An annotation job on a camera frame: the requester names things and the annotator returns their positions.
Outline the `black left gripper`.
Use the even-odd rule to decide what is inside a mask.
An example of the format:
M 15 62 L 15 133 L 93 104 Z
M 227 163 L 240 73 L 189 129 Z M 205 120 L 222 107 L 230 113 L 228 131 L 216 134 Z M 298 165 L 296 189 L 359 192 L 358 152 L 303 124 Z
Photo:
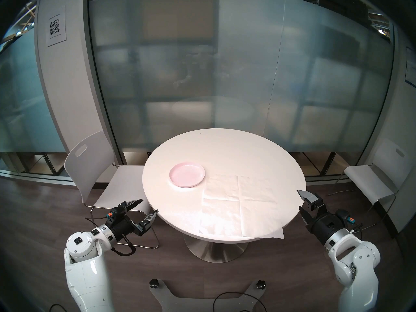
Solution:
M 111 232 L 117 242 L 123 239 L 123 236 L 127 236 L 130 233 L 134 233 L 137 236 L 144 235 L 147 231 L 151 230 L 151 226 L 154 223 L 158 210 L 147 215 L 143 220 L 138 222 L 138 228 L 134 226 L 131 219 L 126 215 L 127 212 L 133 210 L 136 206 L 141 204 L 143 199 L 135 201 L 124 201 L 119 204 L 119 213 L 111 214 Z

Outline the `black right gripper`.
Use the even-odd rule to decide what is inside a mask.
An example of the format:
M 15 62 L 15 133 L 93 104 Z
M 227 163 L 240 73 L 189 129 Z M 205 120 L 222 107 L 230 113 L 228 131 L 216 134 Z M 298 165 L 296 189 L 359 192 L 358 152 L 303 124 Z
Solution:
M 343 223 L 335 214 L 326 213 L 326 206 L 323 199 L 317 193 L 305 190 L 297 190 L 301 199 L 308 204 L 310 212 L 317 210 L 316 218 L 313 218 L 308 211 L 299 206 L 300 215 L 306 224 L 307 230 L 313 234 L 322 245 L 332 237 L 334 233 L 343 229 Z

